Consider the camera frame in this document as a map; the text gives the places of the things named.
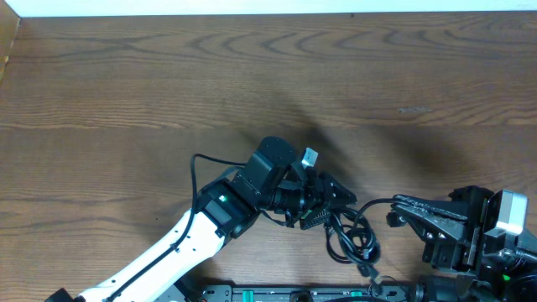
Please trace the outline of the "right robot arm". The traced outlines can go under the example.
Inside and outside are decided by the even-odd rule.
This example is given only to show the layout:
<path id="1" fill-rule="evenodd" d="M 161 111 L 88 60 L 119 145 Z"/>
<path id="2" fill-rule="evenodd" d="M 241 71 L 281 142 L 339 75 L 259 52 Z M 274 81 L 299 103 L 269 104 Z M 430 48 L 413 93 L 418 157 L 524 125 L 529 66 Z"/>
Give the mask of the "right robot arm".
<path id="1" fill-rule="evenodd" d="M 395 195 L 387 222 L 409 225 L 422 260 L 438 276 L 410 286 L 410 301 L 534 301 L 536 237 L 525 226 L 529 200 L 509 190 L 453 190 L 448 201 Z"/>

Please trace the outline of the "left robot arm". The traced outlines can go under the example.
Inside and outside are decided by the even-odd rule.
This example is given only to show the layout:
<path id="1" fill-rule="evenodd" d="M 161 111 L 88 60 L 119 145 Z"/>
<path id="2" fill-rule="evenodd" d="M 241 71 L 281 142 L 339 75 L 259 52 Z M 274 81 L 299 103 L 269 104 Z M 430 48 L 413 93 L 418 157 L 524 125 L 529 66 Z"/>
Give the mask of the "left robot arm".
<path id="1" fill-rule="evenodd" d="M 46 302 L 155 301 L 199 263 L 239 238 L 267 211 L 285 227 L 306 230 L 357 197 L 334 177 L 317 173 L 316 151 L 297 156 L 282 138 L 264 138 L 247 163 L 228 163 L 224 174 L 195 189 L 192 207 L 174 227 L 127 267 L 71 296 L 59 289 Z"/>

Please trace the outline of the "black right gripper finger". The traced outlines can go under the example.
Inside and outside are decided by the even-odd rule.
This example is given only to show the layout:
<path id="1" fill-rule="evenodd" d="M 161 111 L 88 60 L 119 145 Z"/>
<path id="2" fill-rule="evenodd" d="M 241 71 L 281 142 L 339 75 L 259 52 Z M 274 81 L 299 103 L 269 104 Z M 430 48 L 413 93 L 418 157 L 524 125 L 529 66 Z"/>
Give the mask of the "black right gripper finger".
<path id="1" fill-rule="evenodd" d="M 386 220 L 390 227 L 409 225 L 424 242 L 447 242 L 448 245 L 460 245 L 468 252 L 475 252 L 477 249 L 477 237 L 474 234 L 475 216 L 470 206 L 465 221 L 453 220 L 406 205 L 392 205 Z"/>
<path id="2" fill-rule="evenodd" d="M 424 209 L 453 220 L 467 219 L 468 204 L 464 201 L 426 200 L 410 195 L 394 195 L 393 198 L 398 204 Z"/>

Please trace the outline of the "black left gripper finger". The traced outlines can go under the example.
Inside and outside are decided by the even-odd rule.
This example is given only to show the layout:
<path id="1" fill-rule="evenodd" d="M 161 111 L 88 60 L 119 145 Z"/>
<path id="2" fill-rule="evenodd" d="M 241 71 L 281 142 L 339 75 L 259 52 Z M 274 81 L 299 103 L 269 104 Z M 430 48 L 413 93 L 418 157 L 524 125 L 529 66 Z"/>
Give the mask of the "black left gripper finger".
<path id="1" fill-rule="evenodd" d="M 309 209 L 300 218 L 300 229 L 307 230 L 330 220 L 331 212 L 327 209 Z"/>
<path id="2" fill-rule="evenodd" d="M 331 208 L 342 208 L 357 203 L 356 195 L 332 175 L 329 177 Z"/>

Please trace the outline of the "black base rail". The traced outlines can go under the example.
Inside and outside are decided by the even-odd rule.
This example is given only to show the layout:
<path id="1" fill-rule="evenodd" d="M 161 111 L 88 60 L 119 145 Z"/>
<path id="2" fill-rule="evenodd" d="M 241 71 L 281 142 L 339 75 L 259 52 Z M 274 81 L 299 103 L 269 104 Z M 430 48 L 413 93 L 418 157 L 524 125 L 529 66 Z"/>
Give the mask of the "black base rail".
<path id="1" fill-rule="evenodd" d="M 231 285 L 208 285 L 202 290 L 199 302 L 292 302 L 333 301 L 350 299 L 355 301 L 408 301 L 404 286 L 384 285 L 380 291 L 372 286 L 359 287 L 238 287 Z"/>

